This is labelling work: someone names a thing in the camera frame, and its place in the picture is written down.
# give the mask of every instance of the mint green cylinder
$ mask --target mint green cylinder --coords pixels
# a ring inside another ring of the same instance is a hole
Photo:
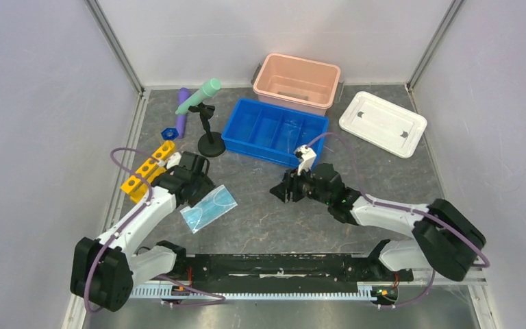
[[[188,108],[197,106],[205,99],[211,98],[217,94],[221,89],[221,82],[218,79],[212,78],[205,82],[192,96],[190,96],[184,103],[180,104],[176,109],[176,114],[188,113]]]

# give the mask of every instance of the blue nut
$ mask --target blue nut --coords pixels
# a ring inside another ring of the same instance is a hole
[[[173,141],[178,137],[178,130],[176,128],[166,128],[160,134],[165,141]]]

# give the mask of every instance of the robotic arm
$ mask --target robotic arm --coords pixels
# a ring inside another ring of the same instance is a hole
[[[311,148],[304,145],[295,154],[300,165],[287,170],[282,182],[270,192],[283,202],[298,202],[304,197],[322,202],[341,223],[377,226],[413,237],[414,240],[409,241],[382,241],[380,246],[384,247],[378,259],[391,271],[432,267],[446,278],[462,281],[477,257],[458,237],[414,213],[415,210],[436,216],[479,249],[486,243],[483,234],[447,200],[437,199],[430,205],[401,204],[361,195],[345,186],[332,164],[318,164],[311,169],[316,157]],[[374,200],[386,207],[375,206]],[[411,212],[398,211],[399,208],[408,208]]]
[[[166,168],[166,172],[151,183],[153,197],[149,204],[138,202],[108,231],[95,240],[84,237],[75,246],[70,285],[72,293],[84,296],[93,260],[111,236],[116,239],[104,252],[90,283],[91,302],[116,311],[124,305],[134,287],[173,269],[179,250],[166,241],[139,256],[135,252],[165,216],[182,204],[194,206],[213,190],[214,184],[207,176],[209,164],[203,156],[190,152],[182,155],[175,153],[168,159]],[[145,208],[136,220],[117,234],[121,224],[139,212],[143,204]]]

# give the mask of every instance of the blue tray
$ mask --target blue tray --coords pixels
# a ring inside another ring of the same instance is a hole
[[[299,165],[293,152],[327,131],[329,120],[318,115],[242,98],[223,132],[229,151],[290,168]],[[313,144],[318,162],[324,138]]]

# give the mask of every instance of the white lid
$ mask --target white lid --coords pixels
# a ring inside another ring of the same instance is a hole
[[[425,117],[365,91],[355,94],[340,127],[401,158],[410,158],[420,141]]]

